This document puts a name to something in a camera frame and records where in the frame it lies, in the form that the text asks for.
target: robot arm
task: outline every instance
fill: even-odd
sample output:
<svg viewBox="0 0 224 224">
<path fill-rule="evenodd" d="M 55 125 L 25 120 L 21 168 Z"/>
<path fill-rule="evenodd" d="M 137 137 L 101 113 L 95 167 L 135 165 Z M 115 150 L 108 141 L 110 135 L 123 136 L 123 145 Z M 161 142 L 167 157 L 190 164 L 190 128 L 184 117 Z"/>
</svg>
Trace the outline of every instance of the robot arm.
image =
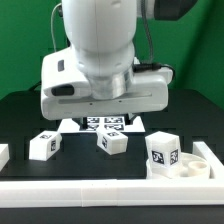
<svg viewBox="0 0 224 224">
<path fill-rule="evenodd" d="M 44 58 L 44 117 L 55 120 L 105 116 L 156 111 L 167 106 L 172 70 L 133 71 L 132 39 L 142 1 L 62 0 L 71 46 Z M 147 15 L 167 18 L 164 7 L 172 5 L 167 2 L 179 9 L 182 2 L 192 0 L 145 0 Z M 181 10 L 174 11 L 170 11 L 169 19 L 182 15 Z"/>
</svg>

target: green backdrop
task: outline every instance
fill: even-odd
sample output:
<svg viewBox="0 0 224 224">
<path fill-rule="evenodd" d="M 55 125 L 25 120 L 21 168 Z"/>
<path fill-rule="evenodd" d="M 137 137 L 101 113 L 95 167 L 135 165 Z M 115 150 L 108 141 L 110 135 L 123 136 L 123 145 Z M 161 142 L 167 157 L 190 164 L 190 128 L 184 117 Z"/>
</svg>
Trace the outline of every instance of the green backdrop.
<svg viewBox="0 0 224 224">
<path fill-rule="evenodd" d="M 40 80 L 41 63 L 53 52 L 50 16 L 59 0 L 1 0 L 0 98 Z M 224 1 L 198 0 L 177 22 L 149 21 L 155 61 L 172 65 L 170 88 L 195 89 L 224 108 Z M 63 23 L 56 18 L 58 49 L 65 46 Z M 136 54 L 147 59 L 142 21 L 137 22 Z"/>
</svg>

